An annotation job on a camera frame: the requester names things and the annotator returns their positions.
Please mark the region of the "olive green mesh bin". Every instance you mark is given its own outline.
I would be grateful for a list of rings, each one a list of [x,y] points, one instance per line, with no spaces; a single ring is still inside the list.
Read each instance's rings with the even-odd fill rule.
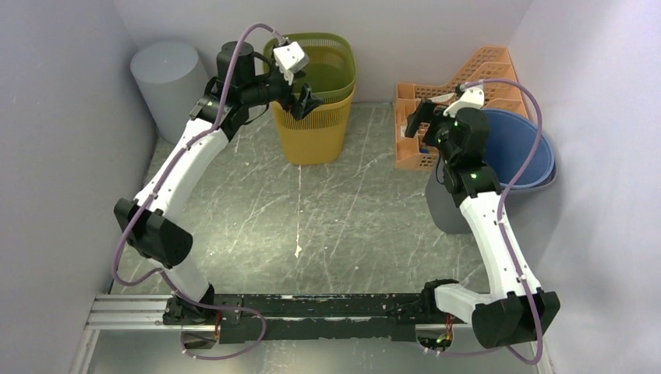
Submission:
[[[324,100],[324,104],[332,104],[344,100],[355,88],[357,68],[349,42],[333,33],[303,32],[284,34],[275,37],[263,48],[266,55],[264,62],[264,81],[259,85],[259,99],[270,104],[277,93],[274,78],[284,79],[275,65],[273,49],[290,42],[298,42],[309,56],[308,65],[295,74],[293,91],[298,94],[300,87],[308,83],[312,92]]]

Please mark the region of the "light grey plastic bin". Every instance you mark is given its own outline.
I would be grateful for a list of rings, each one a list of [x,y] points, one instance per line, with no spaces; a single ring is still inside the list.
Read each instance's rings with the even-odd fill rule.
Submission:
[[[158,135],[176,144],[210,79],[199,52],[181,41],[158,41],[138,50],[130,70]]]

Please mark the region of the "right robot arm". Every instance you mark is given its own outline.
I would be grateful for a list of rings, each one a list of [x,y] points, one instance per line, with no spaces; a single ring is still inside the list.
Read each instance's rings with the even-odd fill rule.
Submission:
[[[420,310],[431,323],[453,316],[468,323],[486,349],[540,343],[560,309],[554,291],[544,291],[525,261],[509,223],[504,191],[485,162],[490,126],[486,112],[462,108],[454,115],[444,106],[421,101],[408,116],[407,137],[428,123],[424,142],[437,148],[433,177],[442,185],[468,223],[486,267],[490,291],[480,294],[454,280],[429,282]]]

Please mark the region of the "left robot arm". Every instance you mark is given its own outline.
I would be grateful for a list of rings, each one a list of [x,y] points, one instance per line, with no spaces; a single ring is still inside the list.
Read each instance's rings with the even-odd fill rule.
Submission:
[[[111,265],[115,282],[124,286],[143,282],[118,275],[121,254],[130,245],[168,282],[175,302],[194,323],[213,319],[215,291],[190,255],[193,237],[178,226],[179,216],[210,162],[249,124],[251,108],[277,102],[300,120],[323,103],[307,83],[294,92],[308,62],[299,43],[288,38],[277,41],[268,55],[256,52],[247,42],[222,46],[216,58],[217,74],[194,104],[174,150],[133,199],[115,204],[122,229]]]

